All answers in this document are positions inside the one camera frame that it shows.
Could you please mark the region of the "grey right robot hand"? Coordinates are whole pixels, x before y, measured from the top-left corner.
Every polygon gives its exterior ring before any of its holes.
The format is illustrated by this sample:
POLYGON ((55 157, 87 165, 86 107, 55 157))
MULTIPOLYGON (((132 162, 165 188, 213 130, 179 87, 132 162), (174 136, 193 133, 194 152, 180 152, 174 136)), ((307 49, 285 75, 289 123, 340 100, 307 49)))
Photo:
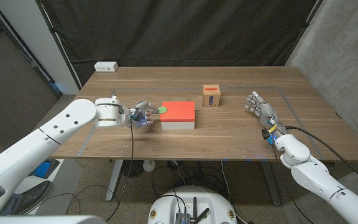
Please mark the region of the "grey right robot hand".
POLYGON ((273 144, 279 137, 288 133, 274 107, 267 103, 256 91, 253 91, 247 97, 245 108, 259 118, 265 129, 265 131, 262 131, 262 136, 270 144, 273 144))

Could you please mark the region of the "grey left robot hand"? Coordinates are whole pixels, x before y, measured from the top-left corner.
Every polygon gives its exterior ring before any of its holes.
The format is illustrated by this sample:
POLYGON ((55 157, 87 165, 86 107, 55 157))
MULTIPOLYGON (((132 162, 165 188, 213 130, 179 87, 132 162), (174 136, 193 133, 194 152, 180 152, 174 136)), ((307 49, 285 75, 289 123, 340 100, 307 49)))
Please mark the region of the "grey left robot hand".
POLYGON ((128 128, 140 128, 152 124, 151 114, 158 114, 158 107, 149 101, 140 101, 134 107, 129 108, 128 128))

